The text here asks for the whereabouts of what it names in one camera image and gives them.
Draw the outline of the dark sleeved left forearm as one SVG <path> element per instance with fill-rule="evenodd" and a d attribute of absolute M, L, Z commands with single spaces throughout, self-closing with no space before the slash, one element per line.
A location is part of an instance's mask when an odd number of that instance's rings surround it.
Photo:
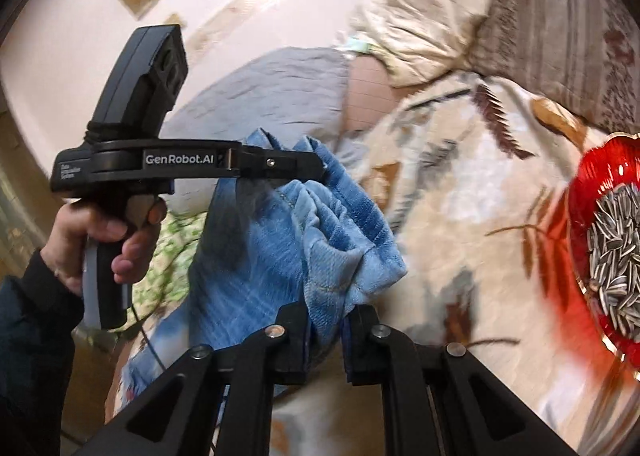
<path fill-rule="evenodd" d="M 72 375 L 72 332 L 84 315 L 69 291 L 32 255 L 23 276 L 1 283 L 1 453 L 57 455 Z"/>

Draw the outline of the person's left hand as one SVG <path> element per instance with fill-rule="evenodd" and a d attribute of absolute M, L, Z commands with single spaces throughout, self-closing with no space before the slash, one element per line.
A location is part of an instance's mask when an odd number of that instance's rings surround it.
<path fill-rule="evenodd" d="M 73 294 L 82 296 L 82 267 L 87 239 L 114 243 L 124 241 L 120 254 L 112 262 L 117 284 L 140 282 L 148 271 L 160 223 L 167 215 L 167 206 L 159 198 L 150 208 L 145 224 L 134 233 L 121 220 L 104 215 L 90 203 L 65 204 L 55 217 L 53 228 L 40 257 L 55 277 Z"/>

